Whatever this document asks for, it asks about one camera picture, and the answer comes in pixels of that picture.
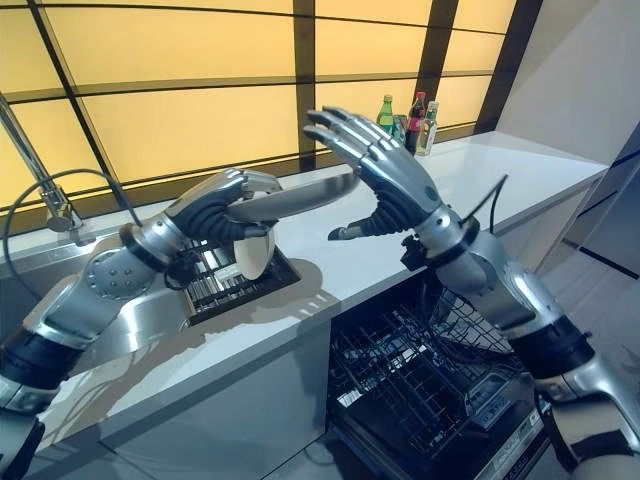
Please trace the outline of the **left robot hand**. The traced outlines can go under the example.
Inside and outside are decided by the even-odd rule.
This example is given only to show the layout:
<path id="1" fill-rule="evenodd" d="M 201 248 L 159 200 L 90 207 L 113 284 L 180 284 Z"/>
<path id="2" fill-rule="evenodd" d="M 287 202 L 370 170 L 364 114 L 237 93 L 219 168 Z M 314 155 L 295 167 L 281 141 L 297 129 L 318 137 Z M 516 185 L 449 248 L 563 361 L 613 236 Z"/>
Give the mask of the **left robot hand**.
<path id="1" fill-rule="evenodd" d="M 282 187 L 276 177 L 254 170 L 229 168 L 197 184 L 179 196 L 164 214 L 191 240 L 229 244 L 264 237 L 273 223 L 233 220 L 228 206 L 255 192 L 274 193 Z"/>

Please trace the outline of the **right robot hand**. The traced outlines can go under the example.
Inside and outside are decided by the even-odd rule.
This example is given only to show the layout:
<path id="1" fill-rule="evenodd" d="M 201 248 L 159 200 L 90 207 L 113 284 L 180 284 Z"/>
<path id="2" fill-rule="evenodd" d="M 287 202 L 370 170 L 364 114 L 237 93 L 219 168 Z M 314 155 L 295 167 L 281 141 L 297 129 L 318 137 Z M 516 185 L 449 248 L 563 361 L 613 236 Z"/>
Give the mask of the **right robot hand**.
<path id="1" fill-rule="evenodd" d="M 382 236 L 413 229 L 441 205 L 424 167 L 388 132 L 370 119 L 338 107 L 310 110 L 304 134 L 349 165 L 376 196 L 368 217 L 339 227 L 330 241 Z"/>

